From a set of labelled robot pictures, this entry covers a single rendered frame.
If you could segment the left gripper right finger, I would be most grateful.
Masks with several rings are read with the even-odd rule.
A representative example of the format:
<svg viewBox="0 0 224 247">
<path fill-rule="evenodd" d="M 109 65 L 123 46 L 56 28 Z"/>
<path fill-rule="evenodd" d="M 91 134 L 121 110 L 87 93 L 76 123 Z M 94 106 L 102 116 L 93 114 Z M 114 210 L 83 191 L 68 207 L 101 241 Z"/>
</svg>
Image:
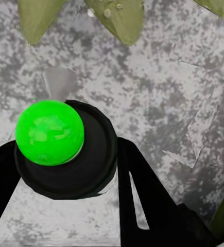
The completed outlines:
<svg viewBox="0 0 224 247">
<path fill-rule="evenodd" d="M 137 146 L 118 137 L 121 247 L 204 247 Z M 137 226 L 131 172 L 149 230 Z"/>
</svg>

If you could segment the insectifuge atomizer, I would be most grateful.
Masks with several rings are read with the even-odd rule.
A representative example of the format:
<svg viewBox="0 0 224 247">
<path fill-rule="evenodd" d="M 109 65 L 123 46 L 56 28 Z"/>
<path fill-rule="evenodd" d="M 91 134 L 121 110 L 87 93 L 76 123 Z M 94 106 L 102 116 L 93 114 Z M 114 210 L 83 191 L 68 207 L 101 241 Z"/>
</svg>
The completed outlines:
<svg viewBox="0 0 224 247">
<path fill-rule="evenodd" d="M 51 100 L 38 101 L 15 128 L 16 170 L 36 193 L 54 200 L 101 196 L 117 174 L 117 135 L 98 108 L 66 100 L 78 81 L 67 67 L 42 73 Z"/>
</svg>

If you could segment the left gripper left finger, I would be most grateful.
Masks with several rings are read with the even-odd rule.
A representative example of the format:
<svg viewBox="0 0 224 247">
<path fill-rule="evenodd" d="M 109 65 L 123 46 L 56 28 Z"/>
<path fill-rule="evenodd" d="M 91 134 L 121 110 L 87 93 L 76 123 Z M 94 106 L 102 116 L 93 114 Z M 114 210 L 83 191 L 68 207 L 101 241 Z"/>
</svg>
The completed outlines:
<svg viewBox="0 0 224 247">
<path fill-rule="evenodd" d="M 0 218 L 21 178 L 14 159 L 15 140 L 0 146 Z"/>
</svg>

